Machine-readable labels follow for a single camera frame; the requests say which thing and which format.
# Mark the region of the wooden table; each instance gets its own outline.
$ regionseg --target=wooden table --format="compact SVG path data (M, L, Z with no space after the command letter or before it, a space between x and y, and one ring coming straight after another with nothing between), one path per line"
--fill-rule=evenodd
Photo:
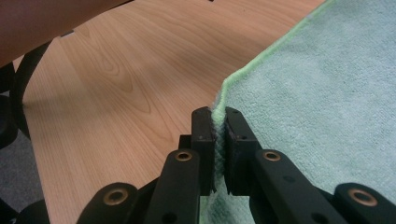
M191 111L321 2L136 0L56 38L24 97L51 222L157 177Z

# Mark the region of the green towel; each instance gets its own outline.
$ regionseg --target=green towel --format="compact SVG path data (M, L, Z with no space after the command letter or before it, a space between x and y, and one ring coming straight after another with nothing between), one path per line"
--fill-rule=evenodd
M225 106L315 186L357 182L396 203L396 1L328 0L228 77L213 108L218 193L204 223L252 223L222 178Z

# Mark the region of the microfiber cloth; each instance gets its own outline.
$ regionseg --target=microfiber cloth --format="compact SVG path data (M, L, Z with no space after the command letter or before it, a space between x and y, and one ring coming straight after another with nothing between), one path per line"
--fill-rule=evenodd
M248 198L224 187L226 106L314 186L361 183L396 203L396 1L328 0L224 81L212 113L218 192L202 199L201 221L253 223Z

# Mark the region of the wooden surface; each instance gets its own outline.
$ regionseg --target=wooden surface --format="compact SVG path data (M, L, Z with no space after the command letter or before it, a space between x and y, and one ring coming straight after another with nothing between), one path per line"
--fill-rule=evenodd
M56 38L24 97L52 223L157 177L191 111L321 0L136 0Z

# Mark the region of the wood grain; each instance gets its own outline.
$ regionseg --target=wood grain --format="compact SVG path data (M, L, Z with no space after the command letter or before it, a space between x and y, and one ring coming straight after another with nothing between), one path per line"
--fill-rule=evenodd
M136 0L56 38L24 97L51 223L157 177L191 111L320 3Z

